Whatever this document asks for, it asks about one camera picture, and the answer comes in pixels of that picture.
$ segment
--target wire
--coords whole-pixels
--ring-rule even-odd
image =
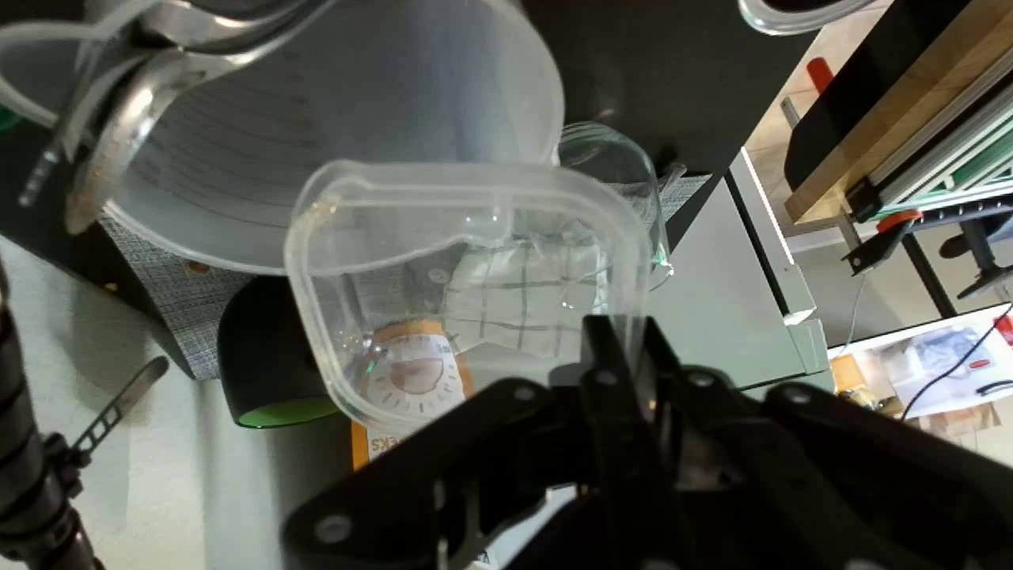
[[[986,336],[1008,316],[1013,307],[1006,307],[980,336],[978,343],[953,364],[946,367],[942,375],[935,375],[932,379],[926,379],[913,395],[912,402],[905,407],[905,412],[900,412],[900,420],[908,420],[912,409],[918,407],[918,399],[932,390],[935,384],[942,384],[950,375],[956,375],[956,367],[963,367],[964,361],[971,361],[971,356],[986,343]]]
[[[978,387],[973,392],[983,399],[986,392],[993,392],[993,390],[1008,390],[1013,387],[1013,379],[993,379],[993,384],[986,384],[986,387]]]

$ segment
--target black metal bracket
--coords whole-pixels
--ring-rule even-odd
[[[918,280],[921,280],[931,303],[935,307],[935,315],[940,315],[942,319],[956,316],[956,307],[953,307],[953,301],[950,301],[940,276],[931,269],[931,263],[926,263],[918,238],[913,238],[913,234],[905,234],[905,238],[901,238],[901,246],[905,246],[905,254],[908,254],[908,260],[912,260],[912,266],[913,266],[913,272],[918,272]]]
[[[1008,215],[1008,211],[1013,211],[1013,196],[993,196],[993,199],[963,204],[963,205],[946,205],[946,208],[926,208],[918,219],[908,219],[901,224],[892,224],[892,227],[866,238],[844,260],[847,260],[852,272],[856,276],[856,272],[883,263],[901,243],[905,234],[913,234],[923,227],[940,227],[940,224],[989,219],[989,215]]]
[[[758,407],[683,367],[654,323],[628,375],[612,323],[587,316],[583,367],[559,376],[499,379],[304,505],[285,526],[292,563],[457,570],[553,484],[578,495],[513,567],[1013,563],[1013,472],[953,445],[805,384]]]

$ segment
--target label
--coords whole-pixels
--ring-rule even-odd
[[[435,319],[383,327],[376,343],[387,358],[364,387],[374,407],[394,414],[441,419],[473,392],[470,371]],[[405,437],[405,432],[351,425],[351,466],[368,466]]]

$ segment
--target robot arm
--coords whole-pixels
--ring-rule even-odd
[[[68,495],[79,489],[62,437],[42,437],[0,269],[0,553],[31,570],[97,570]]]
[[[550,390],[499,379],[304,505],[295,567],[457,570],[553,484],[578,495],[513,567],[1013,567],[1008,469],[805,384],[754,402],[654,323],[643,375],[619,356],[587,316]]]

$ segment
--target black mechanical part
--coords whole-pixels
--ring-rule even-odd
[[[844,260],[847,260],[852,272],[856,276],[856,272],[888,260],[905,234],[942,227],[942,224],[959,224],[959,221],[983,221],[993,215],[1013,215],[1013,196],[989,196],[989,199],[978,199],[978,204],[926,208],[905,224],[892,224],[888,230],[866,238]]]
[[[62,437],[42,437],[0,269],[0,553],[31,570],[97,570],[68,492]]]
[[[166,375],[166,358],[151,358],[143,364],[128,384],[108,402],[93,420],[72,439],[72,469],[84,469],[91,454],[108,435],[128,414],[128,409]]]
[[[770,266],[770,256],[762,249],[762,242],[758,242],[758,230],[754,224],[754,215],[747,211],[747,204],[741,199],[741,186],[737,186],[737,181],[732,175],[724,175],[724,183],[728,183],[734,211],[737,211],[737,219],[741,219],[741,224],[744,224],[744,230],[747,230],[747,238],[754,243],[754,254],[758,260],[758,269],[762,269],[762,280],[766,280],[766,286],[773,293],[773,301],[778,303],[781,316],[789,316],[792,315],[789,297],[781,293],[778,272]]]
[[[913,234],[905,234],[901,243],[905,243],[905,254],[908,254],[908,260],[912,260],[912,266],[913,266],[913,272],[918,272],[918,280],[921,280],[931,303],[935,307],[935,315],[940,315],[942,319],[956,316],[956,307],[953,307],[953,301],[950,301],[940,276],[931,269],[931,263],[926,263],[918,238],[913,238]]]
[[[993,395],[993,392],[1006,392],[1006,390],[1013,390],[1013,379],[983,384],[973,392],[978,395]]]
[[[986,234],[986,243],[1008,238],[1008,234],[1006,234],[1008,221],[1013,221],[1013,215],[980,219],[983,234]],[[971,249],[971,246],[967,246],[967,242],[963,238],[963,230],[940,243],[940,256],[942,256],[942,260],[956,260],[956,256],[963,256],[963,254],[967,254],[967,249]]]
[[[973,256],[978,280],[967,287],[963,287],[956,297],[971,297],[973,293],[983,293],[996,281],[1013,280],[1013,266],[993,263],[983,221],[963,221],[959,227],[963,227],[963,242],[967,243],[967,249]]]
[[[880,186],[874,186],[866,179],[847,186],[844,199],[854,221],[871,221],[883,208]]]
[[[543,489],[576,484],[509,567],[1013,567],[1008,469],[805,384],[754,402],[683,367],[654,323],[638,361],[648,420],[606,319],[587,316],[583,364],[550,390],[494,384],[304,505],[292,563],[456,570]]]
[[[766,0],[766,7],[784,9],[784,14],[810,14],[810,9],[832,7],[832,4],[836,0]]]
[[[228,301],[218,361],[225,402],[241,427],[292,427],[336,414],[285,280],[252,280]]]

